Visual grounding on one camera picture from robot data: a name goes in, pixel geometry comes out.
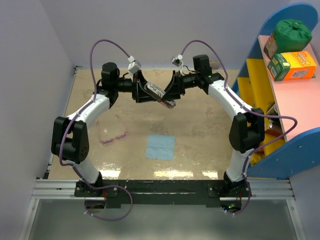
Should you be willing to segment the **printed glasses case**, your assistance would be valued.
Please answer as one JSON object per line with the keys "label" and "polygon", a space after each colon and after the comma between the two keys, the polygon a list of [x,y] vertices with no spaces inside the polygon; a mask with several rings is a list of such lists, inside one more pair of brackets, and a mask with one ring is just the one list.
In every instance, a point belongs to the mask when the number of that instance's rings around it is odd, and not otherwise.
{"label": "printed glasses case", "polygon": [[147,82],[144,85],[144,89],[151,97],[153,97],[158,103],[160,103],[164,107],[168,109],[173,109],[176,106],[176,102],[174,100],[162,100],[166,92],[154,83]]}

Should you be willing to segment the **light blue cleaning cloth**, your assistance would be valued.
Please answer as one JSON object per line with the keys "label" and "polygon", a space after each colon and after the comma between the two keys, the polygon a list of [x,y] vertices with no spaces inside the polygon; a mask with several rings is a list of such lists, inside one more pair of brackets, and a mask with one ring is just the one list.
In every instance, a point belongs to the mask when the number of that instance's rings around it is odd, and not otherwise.
{"label": "light blue cleaning cloth", "polygon": [[154,160],[174,159],[175,137],[171,135],[149,134],[145,157]]}

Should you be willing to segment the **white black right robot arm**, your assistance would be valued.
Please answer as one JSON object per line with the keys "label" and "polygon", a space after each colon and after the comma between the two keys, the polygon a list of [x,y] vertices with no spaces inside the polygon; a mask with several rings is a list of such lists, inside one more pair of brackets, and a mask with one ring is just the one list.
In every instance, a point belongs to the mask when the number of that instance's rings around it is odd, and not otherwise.
{"label": "white black right robot arm", "polygon": [[227,85],[227,78],[213,72],[209,57],[205,54],[193,57],[194,71],[184,75],[183,56],[179,54],[171,61],[179,70],[173,71],[165,88],[163,101],[178,100],[187,89],[198,87],[214,98],[224,108],[232,120],[228,139],[232,147],[231,162],[225,175],[229,179],[223,183],[223,192],[230,197],[240,190],[240,181],[247,175],[248,163],[253,153],[265,139],[264,112],[243,101]]}

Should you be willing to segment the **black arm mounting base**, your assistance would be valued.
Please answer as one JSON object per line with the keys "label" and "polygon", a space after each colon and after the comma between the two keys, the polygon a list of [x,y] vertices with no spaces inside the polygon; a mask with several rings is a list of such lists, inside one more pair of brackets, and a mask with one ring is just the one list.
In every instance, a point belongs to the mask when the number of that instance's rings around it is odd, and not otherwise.
{"label": "black arm mounting base", "polygon": [[102,180],[99,187],[93,189],[82,181],[76,182],[74,196],[77,198],[106,197],[107,208],[120,208],[135,205],[201,205],[219,208],[223,198],[248,197],[249,189],[242,180],[229,183],[226,180]]}

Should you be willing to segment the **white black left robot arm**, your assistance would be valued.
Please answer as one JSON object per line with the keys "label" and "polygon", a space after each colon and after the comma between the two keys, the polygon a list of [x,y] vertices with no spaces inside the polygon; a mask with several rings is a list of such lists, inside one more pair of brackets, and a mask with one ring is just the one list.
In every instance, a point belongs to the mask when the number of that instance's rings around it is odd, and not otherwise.
{"label": "white black left robot arm", "polygon": [[127,72],[129,77],[120,75],[114,62],[102,66],[101,79],[94,80],[94,92],[89,100],[67,117],[54,120],[51,152],[58,156],[63,167],[72,167],[79,178],[86,183],[86,191],[99,196],[104,190],[101,173],[88,157],[90,151],[88,129],[100,115],[109,110],[119,93],[131,93],[135,100],[152,97],[143,93],[141,64],[131,60]]}

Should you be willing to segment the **pink transparent sunglasses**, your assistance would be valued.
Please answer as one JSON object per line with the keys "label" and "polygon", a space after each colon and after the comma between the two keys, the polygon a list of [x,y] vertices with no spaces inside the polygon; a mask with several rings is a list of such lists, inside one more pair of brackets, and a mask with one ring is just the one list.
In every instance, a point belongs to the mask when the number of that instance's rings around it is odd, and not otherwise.
{"label": "pink transparent sunglasses", "polygon": [[95,129],[98,140],[103,146],[110,145],[128,135],[127,124],[117,114],[99,117]]}

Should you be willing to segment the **small brown printed box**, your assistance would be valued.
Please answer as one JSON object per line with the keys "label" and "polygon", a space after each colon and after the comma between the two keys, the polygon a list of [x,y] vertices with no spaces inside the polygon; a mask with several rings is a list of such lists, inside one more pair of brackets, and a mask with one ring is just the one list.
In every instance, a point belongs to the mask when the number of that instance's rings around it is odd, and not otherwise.
{"label": "small brown printed box", "polygon": [[277,42],[273,34],[271,34],[266,41],[263,51],[268,56],[269,59],[272,59],[272,57],[275,55],[275,53],[278,50]]}

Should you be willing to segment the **dark foil snack packet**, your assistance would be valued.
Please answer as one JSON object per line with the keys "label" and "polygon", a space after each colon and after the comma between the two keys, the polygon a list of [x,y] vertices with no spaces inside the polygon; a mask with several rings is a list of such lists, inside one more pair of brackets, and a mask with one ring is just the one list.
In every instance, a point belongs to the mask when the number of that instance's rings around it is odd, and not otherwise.
{"label": "dark foil snack packet", "polygon": [[[268,116],[278,116],[278,110],[276,104],[273,102],[266,110],[266,115]],[[272,135],[274,137],[278,137],[283,134],[283,130],[281,127],[281,122],[279,118],[265,118],[265,133]]]}

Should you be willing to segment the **orange green snack box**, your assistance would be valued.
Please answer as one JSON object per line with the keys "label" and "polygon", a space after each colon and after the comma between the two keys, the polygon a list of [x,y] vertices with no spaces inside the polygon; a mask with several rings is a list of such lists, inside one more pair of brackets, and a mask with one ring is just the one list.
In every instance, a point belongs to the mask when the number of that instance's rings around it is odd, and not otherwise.
{"label": "orange green snack box", "polygon": [[308,51],[276,53],[267,69],[274,82],[311,79],[317,63]]}

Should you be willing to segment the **green wrapped package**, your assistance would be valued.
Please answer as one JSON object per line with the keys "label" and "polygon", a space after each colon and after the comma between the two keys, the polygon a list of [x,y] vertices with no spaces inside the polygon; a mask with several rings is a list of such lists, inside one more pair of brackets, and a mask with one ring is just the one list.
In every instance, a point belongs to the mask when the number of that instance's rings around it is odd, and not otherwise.
{"label": "green wrapped package", "polygon": [[303,21],[296,19],[284,19],[279,21],[272,36],[275,40],[275,53],[300,52],[312,40],[311,30]]}

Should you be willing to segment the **blue pink yellow shelf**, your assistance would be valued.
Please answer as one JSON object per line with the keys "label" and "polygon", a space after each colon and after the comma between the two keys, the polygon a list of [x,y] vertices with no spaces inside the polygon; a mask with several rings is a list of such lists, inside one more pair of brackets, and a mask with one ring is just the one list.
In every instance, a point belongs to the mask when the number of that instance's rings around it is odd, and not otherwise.
{"label": "blue pink yellow shelf", "polygon": [[311,79],[274,82],[267,69],[270,60],[263,48],[280,20],[296,19],[313,30],[319,22],[316,8],[306,2],[286,5],[262,25],[236,80],[256,81],[260,73],[271,88],[279,114],[297,120],[285,143],[247,170],[254,178],[287,179],[320,165],[320,70]]}

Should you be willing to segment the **aluminium table edge rail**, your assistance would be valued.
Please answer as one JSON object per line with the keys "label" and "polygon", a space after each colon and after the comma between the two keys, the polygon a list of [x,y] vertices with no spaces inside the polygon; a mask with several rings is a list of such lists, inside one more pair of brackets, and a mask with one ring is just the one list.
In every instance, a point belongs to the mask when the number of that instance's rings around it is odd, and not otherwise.
{"label": "aluminium table edge rail", "polygon": [[[63,111],[63,115],[57,117],[57,119],[54,121],[53,129],[60,131],[60,133],[61,133],[60,141],[62,141],[62,138],[64,136],[64,132],[65,132],[65,130],[66,130],[66,128],[67,128],[67,126],[68,126],[68,124],[70,122],[70,120],[68,120],[68,118],[66,117],[67,107],[68,107],[68,104],[69,104],[69,101],[70,101],[72,89],[73,89],[73,86],[74,86],[74,83],[75,83],[75,79],[76,79],[78,70],[81,69],[81,68],[82,68],[82,66],[78,66],[78,65],[74,67],[73,80],[72,80],[71,88],[70,88],[70,90],[69,90],[69,92],[67,94],[66,105],[65,105],[65,108],[64,108],[64,111]],[[52,161],[56,156],[57,155],[53,154],[52,157],[50,158],[42,179],[45,179],[45,180],[48,179],[49,173],[50,173],[50,167],[52,165]]]}

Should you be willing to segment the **aluminium front frame rail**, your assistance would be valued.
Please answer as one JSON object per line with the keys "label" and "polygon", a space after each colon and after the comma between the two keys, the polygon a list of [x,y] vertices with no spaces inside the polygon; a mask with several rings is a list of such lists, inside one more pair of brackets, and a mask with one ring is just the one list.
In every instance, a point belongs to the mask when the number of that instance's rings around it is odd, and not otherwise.
{"label": "aluminium front frame rail", "polygon": [[40,200],[102,201],[110,207],[136,205],[221,205],[251,201],[285,201],[299,240],[306,239],[296,210],[295,196],[289,180],[251,179],[248,184],[235,183],[223,190],[223,180],[104,180],[105,193],[95,191],[79,180],[37,179],[31,194],[19,239],[27,240]]}

